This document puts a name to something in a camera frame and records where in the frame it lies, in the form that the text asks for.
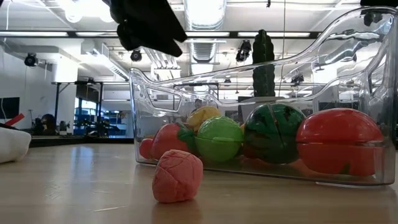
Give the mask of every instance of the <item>transparent plastic bin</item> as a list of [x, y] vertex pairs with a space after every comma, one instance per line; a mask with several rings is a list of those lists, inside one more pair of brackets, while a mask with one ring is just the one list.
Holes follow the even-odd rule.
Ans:
[[[162, 82], [132, 68], [137, 162], [156, 164], [165, 151], [179, 149], [196, 154], [207, 170], [392, 184], [397, 13], [390, 7], [353, 10], [301, 54], [270, 63]], [[275, 97], [253, 97], [259, 71], [275, 75]], [[235, 100], [225, 100], [220, 90], [236, 90]], [[201, 114], [193, 111], [197, 99]]]

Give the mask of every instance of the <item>pink squishy ball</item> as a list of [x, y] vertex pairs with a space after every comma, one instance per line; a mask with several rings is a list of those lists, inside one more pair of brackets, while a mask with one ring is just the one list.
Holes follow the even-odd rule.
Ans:
[[203, 164], [189, 152], [170, 150], [163, 154], [156, 167], [152, 191], [162, 203], [192, 199], [203, 178]]

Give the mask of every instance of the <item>white wall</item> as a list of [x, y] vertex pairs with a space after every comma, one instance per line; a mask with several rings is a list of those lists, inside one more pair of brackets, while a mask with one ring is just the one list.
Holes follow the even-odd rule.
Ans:
[[[56, 85], [51, 84], [54, 73], [47, 71], [45, 74], [40, 67], [28, 68], [21, 59], [5, 53], [0, 47], [0, 98], [19, 97], [19, 112], [25, 116], [16, 128], [31, 128], [29, 110], [32, 110], [33, 119], [54, 114]], [[73, 124], [75, 96], [75, 86], [69, 86], [60, 94], [58, 122], [65, 120]]]

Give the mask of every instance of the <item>wooden table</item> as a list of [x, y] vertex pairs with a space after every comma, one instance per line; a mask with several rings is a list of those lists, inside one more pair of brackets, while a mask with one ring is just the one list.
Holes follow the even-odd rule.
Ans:
[[0, 223], [398, 223], [398, 184], [344, 189], [205, 172], [195, 200], [164, 205], [153, 175], [128, 144], [31, 149], [0, 165]]

